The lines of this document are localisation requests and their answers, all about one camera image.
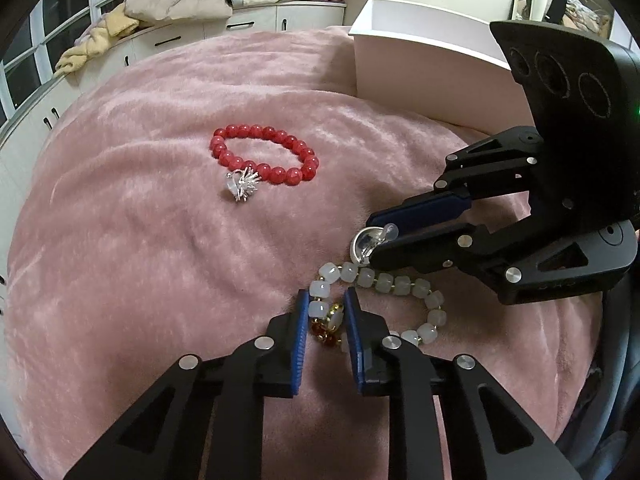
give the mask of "white beaded bracelet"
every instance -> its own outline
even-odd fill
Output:
[[[434,342],[438,337],[438,328],[447,322],[447,313],[442,309],[444,296],[439,290],[432,291],[431,283],[427,280],[416,278],[412,282],[409,276],[393,277],[386,272],[376,275],[375,270],[369,267],[358,267],[351,262],[344,262],[341,266],[329,262],[320,267],[318,279],[312,281],[309,286],[309,295],[313,301],[309,304],[308,311],[311,318],[311,333],[328,346],[341,342],[337,333],[344,317],[343,307],[340,304],[330,306],[325,301],[331,295],[331,285],[338,280],[350,285],[355,282],[362,288],[374,286],[376,291],[383,294],[392,293],[395,296],[411,294],[424,300],[429,311],[426,323],[416,330],[405,330],[401,334],[395,331],[390,332],[416,346]]]

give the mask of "window frame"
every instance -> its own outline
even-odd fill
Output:
[[[6,72],[12,66],[20,63],[22,60],[29,56],[33,56],[36,62],[36,69],[38,72],[38,78],[40,84],[50,81],[53,78],[53,69],[49,62],[49,51],[47,49],[47,43],[52,38],[56,37],[60,32],[63,32],[66,28],[73,25],[77,20],[83,16],[89,15],[91,22],[95,23],[100,18],[100,8],[111,0],[88,0],[89,5],[84,9],[79,10],[73,16],[67,18],[63,23],[60,23],[49,34],[44,32],[44,16],[43,16],[43,1],[39,0],[29,15],[29,24],[31,29],[31,46],[17,57],[3,62],[0,60],[0,107],[6,117],[6,123],[15,115],[16,108],[9,92],[9,86],[6,82]]]

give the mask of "crystal pendant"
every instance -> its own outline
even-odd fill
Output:
[[[226,188],[236,198],[236,202],[246,202],[246,199],[257,191],[258,182],[260,175],[250,166],[226,174]]]

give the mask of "yellow towel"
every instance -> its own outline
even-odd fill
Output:
[[[65,50],[56,63],[56,73],[68,74],[82,68],[87,59],[101,56],[120,38],[124,38],[138,28],[140,22],[124,14],[124,4],[107,13],[89,31],[89,37],[81,44]]]

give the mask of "picture frame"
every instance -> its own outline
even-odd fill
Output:
[[[531,20],[533,5],[536,0],[513,0],[511,7],[512,20]]]

